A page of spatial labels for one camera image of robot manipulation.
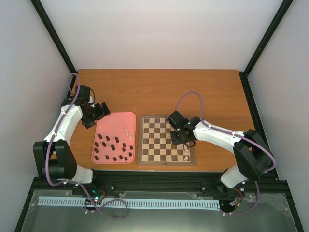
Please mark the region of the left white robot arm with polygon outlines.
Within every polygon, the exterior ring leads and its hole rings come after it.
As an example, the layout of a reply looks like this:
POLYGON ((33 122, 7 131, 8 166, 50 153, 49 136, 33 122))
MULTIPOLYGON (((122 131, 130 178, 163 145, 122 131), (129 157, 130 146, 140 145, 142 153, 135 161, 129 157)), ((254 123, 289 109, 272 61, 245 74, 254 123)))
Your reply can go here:
POLYGON ((43 141, 34 143, 33 154, 41 179, 82 183, 84 190, 93 195, 99 192, 100 182, 93 178, 91 169, 77 165, 70 149, 78 122, 88 129, 111 114, 106 103, 95 103, 92 92, 90 87, 81 85, 75 88, 74 95, 64 99, 54 127, 43 141))

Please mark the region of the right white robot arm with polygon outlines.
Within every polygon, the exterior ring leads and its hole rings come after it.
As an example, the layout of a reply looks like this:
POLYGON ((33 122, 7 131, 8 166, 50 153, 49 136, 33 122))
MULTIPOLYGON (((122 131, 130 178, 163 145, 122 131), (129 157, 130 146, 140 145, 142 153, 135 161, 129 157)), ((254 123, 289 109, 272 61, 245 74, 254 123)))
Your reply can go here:
POLYGON ((231 152, 236 165, 220 176, 214 189, 226 196, 236 185, 247 180, 257 181, 263 173, 275 168, 275 159, 270 149, 255 130, 247 132, 228 130, 193 117, 190 120, 174 111, 167 118, 172 126, 171 141, 189 149, 196 141, 208 142, 231 152))

